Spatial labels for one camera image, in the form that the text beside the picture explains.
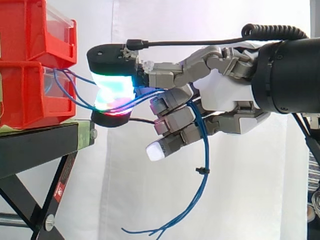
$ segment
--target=red warning label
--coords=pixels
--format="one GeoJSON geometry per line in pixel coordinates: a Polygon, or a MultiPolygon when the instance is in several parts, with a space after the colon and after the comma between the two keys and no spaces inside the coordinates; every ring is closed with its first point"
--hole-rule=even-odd
{"type": "Polygon", "coordinates": [[[61,198],[65,192],[65,187],[66,185],[62,184],[61,182],[59,182],[55,188],[53,197],[55,198],[55,200],[60,203],[61,198]]]}

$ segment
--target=blue wire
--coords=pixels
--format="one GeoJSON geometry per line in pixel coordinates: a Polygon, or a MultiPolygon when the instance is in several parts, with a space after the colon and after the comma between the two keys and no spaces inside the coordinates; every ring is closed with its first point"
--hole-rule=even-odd
{"type": "Polygon", "coordinates": [[[70,73],[71,75],[75,76],[76,78],[78,78],[78,79],[80,79],[80,80],[82,80],[82,81],[85,81],[85,82],[87,82],[87,83],[89,83],[89,84],[97,85],[94,81],[91,81],[91,80],[86,79],[86,78],[84,78],[84,77],[82,77],[82,76],[79,76],[79,75],[75,74],[73,71],[71,71],[71,70],[68,69],[68,68],[57,69],[57,70],[58,70],[58,71],[61,71],[61,72],[67,71],[68,73],[70,73]]]}
{"type": "Polygon", "coordinates": [[[78,99],[80,99],[81,102],[83,102],[85,105],[87,105],[88,107],[94,108],[90,103],[88,103],[87,101],[85,101],[79,94],[76,84],[75,82],[71,79],[71,77],[64,71],[62,70],[62,72],[64,73],[64,75],[69,79],[69,81],[71,82],[75,95],[78,97],[78,99]]]}
{"type": "Polygon", "coordinates": [[[50,79],[50,84],[49,86],[47,86],[45,89],[44,89],[44,94],[47,95],[49,93],[49,91],[51,90],[52,88],[52,85],[53,85],[53,81],[52,81],[52,78],[50,79]]]}
{"type": "Polygon", "coordinates": [[[85,109],[89,109],[89,110],[92,110],[92,111],[98,111],[98,112],[101,112],[101,113],[108,113],[108,112],[115,112],[115,111],[118,111],[120,110],[121,111],[124,111],[124,110],[127,110],[127,109],[130,109],[130,108],[133,108],[134,106],[144,102],[145,100],[147,99],[150,99],[150,98],[153,98],[153,97],[156,97],[159,92],[163,92],[164,90],[163,89],[158,89],[158,90],[154,90],[154,91],[151,91],[151,92],[148,92],[148,93],[145,93],[145,94],[142,94],[141,96],[135,98],[134,100],[132,101],[129,101],[127,102],[126,104],[123,104],[121,106],[118,106],[118,107],[115,107],[115,108],[112,108],[112,109],[108,109],[108,110],[99,110],[97,108],[95,108],[94,106],[88,104],[86,101],[84,101],[82,98],[80,98],[80,100],[84,101],[85,104],[88,104],[88,105],[84,105],[80,102],[77,102],[65,89],[64,87],[60,84],[60,82],[58,81],[58,78],[57,78],[57,69],[54,68],[53,69],[53,76],[54,76],[54,80],[57,84],[57,86],[60,88],[60,90],[73,102],[75,103],[76,105],[82,107],[82,108],[85,108],[85,109]]]}
{"type": "MultiPolygon", "coordinates": [[[[78,75],[74,74],[74,73],[71,72],[69,69],[66,68],[66,70],[67,70],[68,72],[70,72],[73,76],[79,78],[78,75]]],[[[65,72],[66,70],[65,70],[65,69],[61,69],[60,71],[63,72],[63,73],[68,77],[68,79],[70,80],[70,77],[69,77],[68,74],[66,74],[66,72],[65,72]]],[[[115,107],[115,108],[113,108],[113,109],[108,109],[107,111],[110,112],[110,111],[113,111],[113,110],[118,110],[118,109],[124,108],[124,107],[126,107],[127,105],[129,105],[129,104],[131,104],[131,103],[134,103],[134,102],[137,101],[138,99],[142,99],[142,98],[144,98],[144,97],[150,96],[151,94],[158,93],[158,92],[164,92],[164,91],[165,91],[164,89],[159,88],[159,89],[156,89],[156,90],[153,90],[153,91],[150,91],[150,92],[141,94],[141,95],[139,95],[138,97],[136,97],[135,99],[127,102],[126,104],[123,104],[123,105],[121,105],[121,106],[117,106],[117,107],[115,107]]]]}
{"type": "MultiPolygon", "coordinates": [[[[202,138],[204,141],[205,168],[208,170],[209,164],[210,164],[210,162],[209,162],[210,161],[210,153],[209,153],[209,140],[208,140],[207,129],[206,129],[205,123],[202,119],[201,113],[197,109],[196,105],[192,101],[189,101],[187,103],[187,105],[192,108],[192,110],[195,114],[195,120],[198,124],[198,127],[200,129],[200,132],[201,132],[201,135],[202,135],[202,138]]],[[[182,221],[190,213],[190,211],[194,208],[194,206],[198,203],[199,199],[201,198],[201,196],[204,192],[204,189],[206,187],[207,181],[208,181],[208,173],[204,174],[202,182],[200,184],[200,187],[198,188],[195,196],[193,197],[193,199],[192,199],[191,203],[188,205],[188,207],[181,214],[176,216],[174,219],[172,219],[171,221],[169,221],[168,223],[166,223],[162,227],[160,227],[158,229],[145,230],[145,231],[128,231],[124,228],[121,228],[121,229],[128,234],[150,233],[149,236],[152,236],[152,235],[156,234],[157,232],[161,231],[159,236],[156,238],[156,240],[159,240],[168,228],[171,228],[171,227],[175,226],[176,224],[178,224],[180,221],[182,221]]]]}

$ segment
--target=black metal table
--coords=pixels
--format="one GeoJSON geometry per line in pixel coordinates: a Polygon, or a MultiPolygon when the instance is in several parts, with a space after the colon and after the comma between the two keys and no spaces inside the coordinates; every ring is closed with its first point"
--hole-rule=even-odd
{"type": "Polygon", "coordinates": [[[55,215],[78,150],[93,145],[96,137],[95,125],[89,120],[0,131],[0,195],[16,212],[0,213],[0,226],[30,228],[31,240],[64,240],[55,227],[55,215]],[[40,207],[16,174],[57,158],[61,161],[40,207]]]}

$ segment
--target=black coiled cable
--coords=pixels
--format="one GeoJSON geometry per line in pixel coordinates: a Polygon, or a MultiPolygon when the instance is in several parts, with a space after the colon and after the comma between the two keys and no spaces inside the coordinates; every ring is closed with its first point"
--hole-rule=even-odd
{"type": "Polygon", "coordinates": [[[269,40],[299,40],[307,39],[307,35],[295,26],[287,25],[258,25],[247,24],[242,28],[242,37],[214,41],[154,41],[149,42],[141,39],[129,39],[126,47],[129,50],[142,50],[156,46],[197,46],[197,45],[224,45],[235,44],[248,40],[269,41],[269,40]]]}
{"type": "Polygon", "coordinates": [[[306,33],[295,26],[247,24],[241,35],[248,40],[299,40],[307,39],[306,33]]]}

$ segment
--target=red plastic bin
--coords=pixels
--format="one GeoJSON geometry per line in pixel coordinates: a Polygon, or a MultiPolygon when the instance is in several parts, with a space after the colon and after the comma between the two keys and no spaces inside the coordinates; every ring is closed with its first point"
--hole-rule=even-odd
{"type": "Polygon", "coordinates": [[[69,68],[77,62],[76,22],[45,0],[0,0],[0,49],[1,61],[69,68]]]}
{"type": "MultiPolygon", "coordinates": [[[[75,98],[71,82],[58,73],[75,98]]],[[[58,88],[53,71],[36,61],[0,61],[0,127],[30,129],[57,125],[76,114],[75,104],[58,88]]]]}

